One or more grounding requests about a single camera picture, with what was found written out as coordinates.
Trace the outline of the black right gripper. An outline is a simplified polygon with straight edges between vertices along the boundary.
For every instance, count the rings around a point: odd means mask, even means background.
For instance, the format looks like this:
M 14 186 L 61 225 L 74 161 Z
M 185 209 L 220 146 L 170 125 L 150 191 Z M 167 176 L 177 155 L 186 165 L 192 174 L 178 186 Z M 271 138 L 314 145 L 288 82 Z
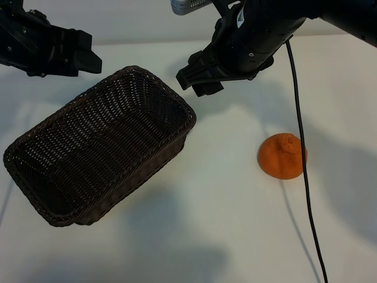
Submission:
M 242 1 L 221 16 L 211 43 L 190 56 L 176 79 L 198 97 L 223 90 L 224 81 L 252 80 L 305 20 L 284 1 Z

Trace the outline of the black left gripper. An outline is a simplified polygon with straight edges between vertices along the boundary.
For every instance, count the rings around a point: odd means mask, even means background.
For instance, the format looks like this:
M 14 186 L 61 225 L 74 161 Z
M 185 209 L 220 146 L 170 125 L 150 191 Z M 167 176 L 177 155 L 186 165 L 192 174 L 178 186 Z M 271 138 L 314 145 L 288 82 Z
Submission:
M 30 77 L 76 77 L 78 70 L 99 74 L 102 60 L 91 51 L 92 36 L 77 31 L 76 68 L 69 52 L 59 45 L 66 29 L 55 27 L 42 12 L 22 5 L 1 6 L 1 64 L 25 71 Z

